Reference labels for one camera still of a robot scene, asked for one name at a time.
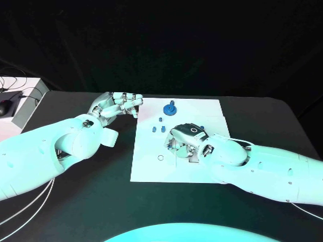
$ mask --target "robotic hand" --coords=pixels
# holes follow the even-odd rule
[[[323,161],[283,149],[241,146],[232,138],[209,136],[195,124],[178,125],[165,147],[183,159],[195,153],[212,179],[279,202],[323,206]]]
[[[88,113],[43,126],[0,142],[0,200],[55,178],[75,163],[88,159],[100,145],[113,147],[117,131],[105,128],[117,115],[137,117],[134,106],[143,95],[104,93]]]

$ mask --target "dark background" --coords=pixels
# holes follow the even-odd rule
[[[281,99],[323,159],[323,1],[6,1],[6,66],[52,90]]]

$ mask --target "black table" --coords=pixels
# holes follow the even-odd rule
[[[46,93],[25,132],[87,113],[98,95]],[[231,137],[318,159],[283,101],[243,97],[183,98],[219,99]],[[258,197],[234,185],[131,183],[136,124],[137,120],[124,115],[110,125],[120,132],[116,147],[101,146],[97,154],[56,178],[43,209],[10,241],[104,241],[131,229],[175,222],[235,227],[281,241],[323,241],[322,220],[292,204]],[[42,189],[0,201],[0,221],[23,208]],[[43,198],[2,226],[0,238],[27,220],[42,201]],[[323,207],[300,206],[323,216]]]

